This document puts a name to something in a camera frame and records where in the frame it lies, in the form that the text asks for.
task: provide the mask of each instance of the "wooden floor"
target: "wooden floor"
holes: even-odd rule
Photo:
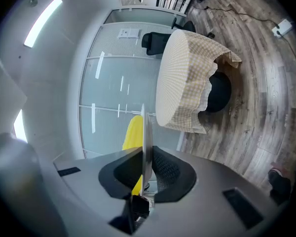
[[[290,20],[277,0],[204,0],[197,8],[230,9],[280,23]],[[288,44],[271,32],[274,24],[230,12],[191,7],[196,31],[243,61],[239,69],[220,66],[232,83],[224,110],[199,119],[207,134],[185,133],[181,151],[223,163],[268,192],[271,164],[294,179],[296,165],[296,59]],[[285,35],[296,53],[296,30]]]

